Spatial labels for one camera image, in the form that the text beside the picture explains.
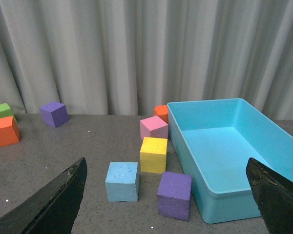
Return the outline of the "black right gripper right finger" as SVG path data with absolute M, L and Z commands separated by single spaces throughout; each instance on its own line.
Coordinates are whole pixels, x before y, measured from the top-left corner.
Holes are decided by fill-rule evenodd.
M 293 182 L 252 157 L 246 175 L 268 232 L 293 234 Z

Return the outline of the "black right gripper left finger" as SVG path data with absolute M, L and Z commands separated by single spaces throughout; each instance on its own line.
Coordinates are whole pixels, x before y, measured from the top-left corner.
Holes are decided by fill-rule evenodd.
M 0 234 L 69 234 L 77 218 L 87 177 L 85 158 L 0 218 Z

